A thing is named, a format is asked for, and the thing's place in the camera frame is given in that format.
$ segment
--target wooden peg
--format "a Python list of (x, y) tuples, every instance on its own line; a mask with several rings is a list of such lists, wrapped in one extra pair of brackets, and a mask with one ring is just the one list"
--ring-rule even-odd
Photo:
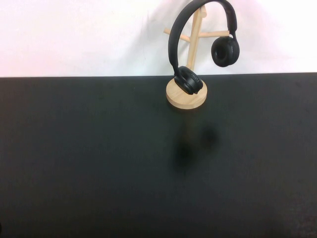
[(194, 70), (194, 67), (195, 67), (195, 60), (196, 60), (196, 54), (197, 54), (197, 48), (198, 48), (198, 42), (199, 42), (199, 32), (202, 27), (202, 20), (203, 18), (201, 15), (201, 10), (198, 9), (194, 13), (192, 34), (190, 36), (191, 42), (189, 45), (187, 65), (186, 65), (186, 67), (188, 67), (191, 70)]
[(208, 37), (221, 37), (229, 36), (229, 31), (214, 31), (214, 32), (202, 32), (199, 34), (199, 38), (208, 38)]
[[(164, 29), (164, 33), (169, 35), (170, 34), (170, 29), (168, 28), (165, 28)], [(180, 35), (180, 39), (183, 40), (183, 41), (186, 41), (186, 42), (189, 42), (190, 43), (190, 38), (188, 36), (185, 36), (185, 35)]]
[(206, 10), (206, 6), (205, 6), (205, 5), (203, 5), (203, 6), (200, 8), (200, 14), (201, 14), (202, 18), (207, 17), (207, 10)]

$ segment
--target headband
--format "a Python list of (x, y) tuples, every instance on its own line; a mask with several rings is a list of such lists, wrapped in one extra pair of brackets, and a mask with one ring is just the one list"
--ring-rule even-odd
[(232, 5), (229, 2), (227, 2), (226, 0), (194, 0), (190, 2), (180, 12), (177, 19), (175, 20), (168, 39), (168, 58), (169, 62), (173, 66), (175, 73), (179, 73), (177, 57), (178, 42), (186, 22), (189, 20), (191, 15), (195, 13), (196, 10), (198, 10), (206, 3), (212, 1), (220, 3), (224, 8), (224, 11), (227, 16), (227, 25), (229, 33), (233, 36), (234, 39), (236, 38), (235, 32), (237, 30), (237, 17)]

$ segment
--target headphone stand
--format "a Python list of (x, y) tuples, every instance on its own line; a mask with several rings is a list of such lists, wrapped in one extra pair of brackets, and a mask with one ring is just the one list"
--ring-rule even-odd
[[(191, 36), (181, 35), (180, 39), (186, 42), (189, 42), (189, 51), (187, 58), (187, 65), (191, 70), (194, 70), (197, 47), (199, 38), (208, 38), (208, 37), (221, 37), (221, 36), (229, 36), (229, 31), (217, 31), (217, 32), (205, 32), (201, 33), (202, 21), (203, 18), (207, 16), (206, 7), (202, 6), (200, 9), (195, 11), (192, 33)], [(164, 33), (170, 34), (170, 29), (165, 28)], [(168, 101), (175, 107), (180, 109), (194, 109), (202, 105), (207, 97), (207, 86), (203, 82), (203, 88), (198, 92), (198, 94), (189, 95), (185, 93), (180, 87), (177, 86), (175, 80), (172, 79), (166, 87), (166, 97)]]

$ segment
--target black table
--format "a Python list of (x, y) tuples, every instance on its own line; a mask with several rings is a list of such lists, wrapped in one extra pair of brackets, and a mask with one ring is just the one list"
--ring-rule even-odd
[(2, 237), (317, 236), (317, 74), (0, 79)]

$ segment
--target white wall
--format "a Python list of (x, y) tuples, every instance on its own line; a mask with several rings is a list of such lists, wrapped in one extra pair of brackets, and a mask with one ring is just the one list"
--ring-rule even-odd
[[(1, 0), (0, 76), (172, 75), (168, 35), (190, 0)], [(317, 71), (317, 1), (229, 0), (238, 18), (238, 62), (217, 67), (215, 38), (201, 39), (195, 72)], [(202, 30), (227, 30), (221, 5), (207, 4)], [(184, 33), (189, 35), (191, 24)], [(186, 64), (188, 43), (179, 45)]]

